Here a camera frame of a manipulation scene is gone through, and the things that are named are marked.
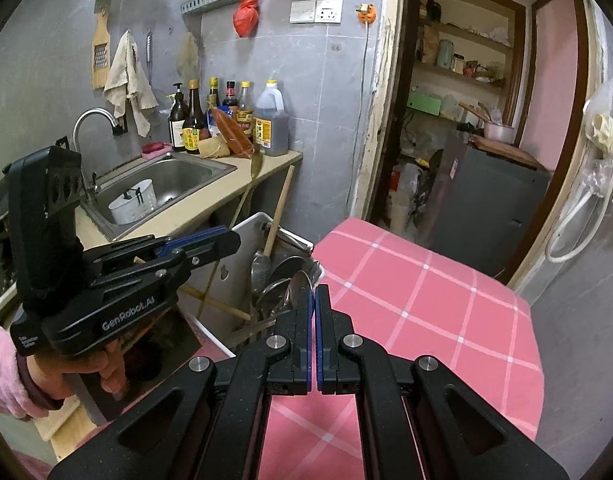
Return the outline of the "pink fuzzy sleeve forearm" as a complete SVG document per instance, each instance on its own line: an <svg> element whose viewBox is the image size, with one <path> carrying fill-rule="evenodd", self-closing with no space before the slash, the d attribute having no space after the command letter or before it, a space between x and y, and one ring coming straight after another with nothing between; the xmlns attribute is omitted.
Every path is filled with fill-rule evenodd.
<svg viewBox="0 0 613 480"><path fill-rule="evenodd" d="M6 330L0 327L0 412L23 418L42 418L52 404L37 389Z"/></svg>

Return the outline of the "person left hand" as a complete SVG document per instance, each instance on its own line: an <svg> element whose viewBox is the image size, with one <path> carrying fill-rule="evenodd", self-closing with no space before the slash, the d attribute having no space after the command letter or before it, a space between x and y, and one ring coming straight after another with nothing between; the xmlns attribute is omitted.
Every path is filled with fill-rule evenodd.
<svg viewBox="0 0 613 480"><path fill-rule="evenodd" d="M54 400L64 400L73 391L67 381L69 375L93 374L101 388L108 393L120 392L126 382L125 365L120 344L115 340L102 350L79 359L69 359L55 351L43 351L24 359L34 384Z"/></svg>

